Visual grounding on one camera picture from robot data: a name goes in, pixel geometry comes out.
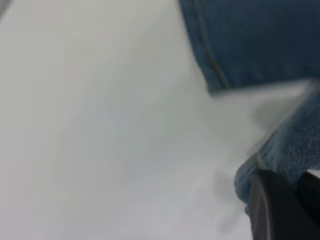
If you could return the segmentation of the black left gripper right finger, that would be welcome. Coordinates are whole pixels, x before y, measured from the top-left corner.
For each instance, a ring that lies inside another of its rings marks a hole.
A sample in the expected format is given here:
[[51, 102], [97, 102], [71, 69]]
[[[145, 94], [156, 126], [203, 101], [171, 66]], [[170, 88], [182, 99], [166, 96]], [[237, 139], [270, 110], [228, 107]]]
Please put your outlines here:
[[297, 196], [314, 220], [320, 219], [320, 178], [305, 172], [297, 184]]

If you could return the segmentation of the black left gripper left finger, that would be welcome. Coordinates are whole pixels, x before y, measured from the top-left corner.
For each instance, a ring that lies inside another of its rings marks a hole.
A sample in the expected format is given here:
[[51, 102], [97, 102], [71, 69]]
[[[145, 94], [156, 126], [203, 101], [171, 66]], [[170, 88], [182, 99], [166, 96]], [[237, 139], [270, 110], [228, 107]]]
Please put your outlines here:
[[278, 174], [259, 170], [253, 177], [248, 215], [254, 240], [319, 240], [320, 220], [314, 220]]

